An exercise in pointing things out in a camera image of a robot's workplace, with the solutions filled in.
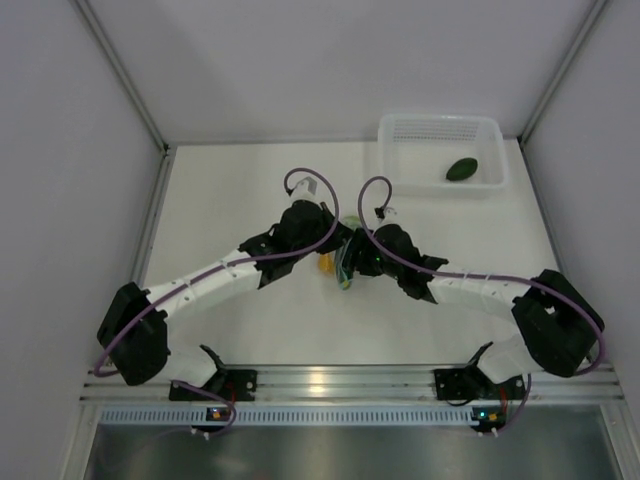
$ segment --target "metal panel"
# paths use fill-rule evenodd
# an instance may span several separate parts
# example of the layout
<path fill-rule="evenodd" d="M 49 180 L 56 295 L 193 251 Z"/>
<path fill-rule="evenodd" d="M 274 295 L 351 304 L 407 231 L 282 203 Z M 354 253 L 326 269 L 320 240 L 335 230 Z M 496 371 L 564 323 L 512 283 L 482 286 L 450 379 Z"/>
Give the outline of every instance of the metal panel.
<path fill-rule="evenodd" d="M 100 419 L 100 407 L 83 406 L 73 436 L 73 442 L 62 466 L 61 480 L 82 478 L 89 462 L 93 439 Z"/>
<path fill-rule="evenodd" d="M 188 430 L 153 439 L 167 428 L 101 426 L 85 480 L 620 478 L 598 408 L 532 408 L 497 439 L 459 430 L 243 427 L 207 442 Z"/>
<path fill-rule="evenodd" d="M 101 425 L 183 425 L 222 426 L 211 420 L 207 410 L 214 407 L 168 405 L 124 405 L 106 407 Z M 477 425 L 471 407 L 424 406 L 323 406 L 273 407 L 236 405 L 234 427 L 246 426 L 433 426 Z"/>
<path fill-rule="evenodd" d="M 640 479 L 640 440 L 626 405 L 603 405 L 611 445 L 624 480 Z"/>

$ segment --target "green object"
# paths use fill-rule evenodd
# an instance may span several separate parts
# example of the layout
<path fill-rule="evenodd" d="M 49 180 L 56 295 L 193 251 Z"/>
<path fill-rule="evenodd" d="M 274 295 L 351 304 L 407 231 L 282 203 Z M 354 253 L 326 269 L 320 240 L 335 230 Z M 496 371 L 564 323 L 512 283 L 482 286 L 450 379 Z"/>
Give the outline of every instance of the green object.
<path fill-rule="evenodd" d="M 356 228 L 362 226 L 362 223 L 360 223 L 360 217 L 358 217 L 357 215 L 347 215 L 345 217 L 342 217 L 340 219 L 340 222 L 344 226 L 349 227 L 351 230 L 355 230 Z M 345 272 L 342 269 L 342 261 L 344 260 L 344 255 L 347 252 L 347 248 L 349 247 L 350 243 L 351 240 L 349 240 L 346 245 L 338 248 L 333 254 L 333 263 L 335 264 L 336 269 L 336 279 L 338 280 L 338 286 L 341 290 L 349 290 L 349 287 L 351 287 L 351 282 L 353 281 L 353 275 L 349 272 Z"/>
<path fill-rule="evenodd" d="M 472 157 L 461 158 L 451 165 L 447 171 L 447 180 L 450 182 L 461 182 L 471 178 L 478 171 L 478 161 Z"/>

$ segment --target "green avocado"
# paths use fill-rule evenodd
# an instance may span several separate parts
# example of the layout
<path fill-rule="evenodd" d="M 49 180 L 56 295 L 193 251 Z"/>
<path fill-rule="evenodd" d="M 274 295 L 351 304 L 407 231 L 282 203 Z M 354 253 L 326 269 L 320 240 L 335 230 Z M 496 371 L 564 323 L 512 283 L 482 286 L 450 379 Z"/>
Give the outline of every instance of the green avocado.
<path fill-rule="evenodd" d="M 447 180 L 450 182 L 461 182 L 471 178 L 478 171 L 478 161 L 472 157 L 461 158 L 451 165 L 447 171 Z"/>

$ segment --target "white plastic basket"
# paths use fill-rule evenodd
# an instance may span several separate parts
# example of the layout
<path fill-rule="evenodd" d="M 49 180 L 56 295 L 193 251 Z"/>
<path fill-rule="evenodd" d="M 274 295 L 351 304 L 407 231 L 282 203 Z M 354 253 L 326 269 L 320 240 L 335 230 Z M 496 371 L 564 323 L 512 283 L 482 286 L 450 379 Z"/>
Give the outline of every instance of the white plastic basket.
<path fill-rule="evenodd" d="M 380 121 L 374 173 L 391 180 L 404 195 L 485 198 L 509 181 L 507 155 L 498 124 L 486 117 L 391 114 Z M 478 170 L 450 182 L 449 168 L 473 157 Z"/>

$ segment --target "white wall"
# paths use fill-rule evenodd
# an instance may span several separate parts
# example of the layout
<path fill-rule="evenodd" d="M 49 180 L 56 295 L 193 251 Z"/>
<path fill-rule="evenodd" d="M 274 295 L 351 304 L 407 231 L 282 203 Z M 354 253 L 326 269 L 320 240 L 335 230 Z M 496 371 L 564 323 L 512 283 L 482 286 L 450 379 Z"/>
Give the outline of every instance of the white wall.
<path fill-rule="evenodd" d="M 0 7 L 0 478 L 55 478 L 159 157 L 70 3 Z"/>
<path fill-rule="evenodd" d="M 375 138 L 388 109 L 518 135 L 591 0 L 91 0 L 174 142 Z"/>
<path fill-rule="evenodd" d="M 611 3 L 526 153 L 640 425 L 640 1 Z"/>

